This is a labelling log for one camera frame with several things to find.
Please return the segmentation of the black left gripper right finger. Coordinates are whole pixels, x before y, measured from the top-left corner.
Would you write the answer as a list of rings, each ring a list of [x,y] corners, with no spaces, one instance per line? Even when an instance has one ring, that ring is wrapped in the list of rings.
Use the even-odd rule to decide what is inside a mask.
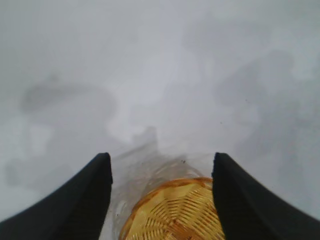
[[[227,240],[318,240],[320,222],[260,184],[228,154],[216,152],[212,195]]]

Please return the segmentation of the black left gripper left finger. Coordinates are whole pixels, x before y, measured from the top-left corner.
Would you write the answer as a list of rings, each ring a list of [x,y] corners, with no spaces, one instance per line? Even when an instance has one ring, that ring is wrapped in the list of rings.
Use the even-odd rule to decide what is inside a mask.
[[[57,190],[0,223],[2,240],[97,240],[111,200],[109,153],[99,153]]]

